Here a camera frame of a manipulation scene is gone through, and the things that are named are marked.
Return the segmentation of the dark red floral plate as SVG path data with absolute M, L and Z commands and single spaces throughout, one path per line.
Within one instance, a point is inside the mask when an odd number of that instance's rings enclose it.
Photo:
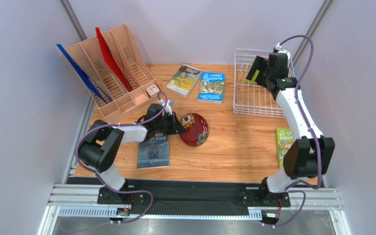
M 185 133 L 180 134 L 181 140 L 186 145 L 196 147 L 205 143 L 209 136 L 210 129 L 203 116 L 197 113 L 186 114 L 180 119 L 180 124 L 186 130 Z

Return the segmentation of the green plate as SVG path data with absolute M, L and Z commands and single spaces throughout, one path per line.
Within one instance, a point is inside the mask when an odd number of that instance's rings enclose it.
M 252 64 L 250 66 L 249 72 L 246 76 L 247 84 L 248 85 L 253 85 L 260 73 L 260 68 L 259 65 Z

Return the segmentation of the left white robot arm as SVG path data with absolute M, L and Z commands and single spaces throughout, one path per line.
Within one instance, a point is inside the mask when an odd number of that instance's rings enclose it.
M 94 173 L 106 188 L 122 193 L 126 179 L 115 166 L 121 144 L 146 142 L 158 132 L 175 135 L 186 131 L 169 105 L 154 103 L 135 123 L 111 124 L 102 120 L 96 121 L 78 141 L 75 157 L 77 162 Z

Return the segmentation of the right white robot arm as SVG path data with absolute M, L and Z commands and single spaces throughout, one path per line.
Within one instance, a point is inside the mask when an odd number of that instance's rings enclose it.
M 271 193 L 287 191 L 307 179 L 321 177 L 327 172 L 335 142 L 325 137 L 307 110 L 300 80 L 289 76 L 287 53 L 272 52 L 267 58 L 256 56 L 246 76 L 249 83 L 265 88 L 281 107 L 293 137 L 293 144 L 283 158 L 283 167 L 263 183 Z

